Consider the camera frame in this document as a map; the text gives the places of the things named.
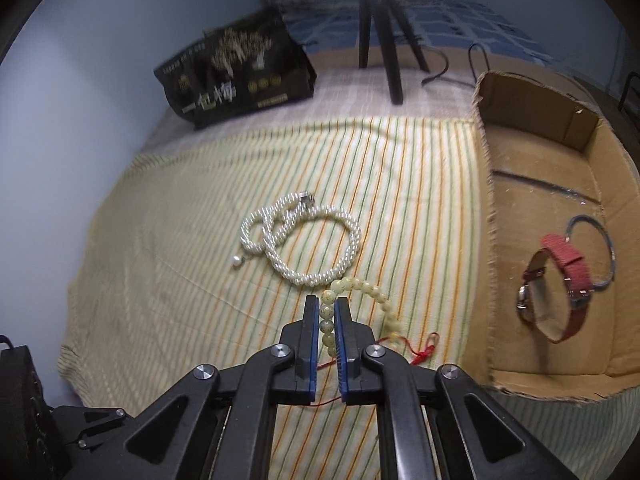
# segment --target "white wall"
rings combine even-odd
[[[604,0],[475,0],[529,34],[562,64],[607,86],[619,21]]]
[[[259,0],[45,0],[0,64],[0,333],[49,404],[88,223],[166,110],[153,69]]]

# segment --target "metal screw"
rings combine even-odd
[[[386,354],[386,348],[382,345],[369,345],[365,352],[369,357],[382,357]]]
[[[447,379],[455,379],[460,375],[460,368],[458,368],[456,365],[442,365],[440,373],[443,374]]]
[[[271,355],[274,357],[286,357],[291,353],[289,345],[284,343],[277,343],[271,347]]]
[[[205,381],[213,377],[214,367],[212,365],[198,365],[193,369],[193,375],[196,379]]]

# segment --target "red watch strap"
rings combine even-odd
[[[525,270],[523,274],[525,282],[530,282],[544,275],[545,261],[550,256],[562,274],[569,279],[568,293],[570,295],[579,297],[580,291],[590,292],[593,286],[591,285],[589,269],[584,262],[582,253],[558,234],[545,235],[540,241],[543,248],[533,256],[529,267]],[[525,320],[535,323],[540,332],[552,343],[559,343],[569,339],[582,328],[587,314],[587,304],[578,307],[572,306],[569,311],[569,321],[566,326],[562,327],[546,314],[537,316],[532,301],[532,290],[529,290],[528,295],[532,319]]]
[[[541,238],[542,246],[551,253],[558,268],[571,280],[571,289],[591,290],[591,276],[584,263],[583,254],[558,234],[548,234]]]

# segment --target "black shopping bag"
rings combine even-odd
[[[316,81],[273,7],[205,32],[154,74],[171,108],[196,128],[313,97]]]

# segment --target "bed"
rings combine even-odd
[[[284,282],[264,258],[239,272],[228,258],[238,250],[242,217],[294,190],[312,190],[319,202],[357,216],[364,245],[349,274],[380,284],[404,308],[409,339],[421,345],[428,332],[446,335],[424,365],[459,359],[478,291],[484,211],[466,48],[479,41],[494,68],[592,100],[546,70],[552,59],[499,15],[479,4],[435,0],[412,2],[406,12],[424,44],[444,49],[449,77],[462,84],[440,80],[421,88],[423,74],[401,45],[405,101],[394,107],[374,37],[372,68],[355,68],[357,10],[345,7],[285,12],[291,35],[318,70],[312,100],[197,133],[169,111],[97,212],[69,288],[59,360],[86,404],[136,415],[195,365],[239,364],[276,342],[282,324],[300,316],[304,295],[321,289]],[[324,268],[340,240],[330,224],[308,225],[284,257],[302,269]],[[440,258],[406,250],[430,244],[440,247]],[[357,294],[350,303],[358,320],[382,333],[372,304]],[[336,388],[335,375],[322,370],[317,400],[335,397]],[[630,408],[637,389],[587,406],[495,396],[585,480],[606,478],[640,426]],[[280,410],[270,478],[378,478],[373,413],[337,403]]]
[[[421,44],[468,48],[479,43],[488,52],[547,66],[554,63],[544,49],[500,14],[477,2],[443,0],[405,7]],[[308,54],[358,45],[358,10],[291,10],[284,13],[289,33]],[[406,43],[392,20],[398,44]],[[379,46],[375,28],[372,46]]]

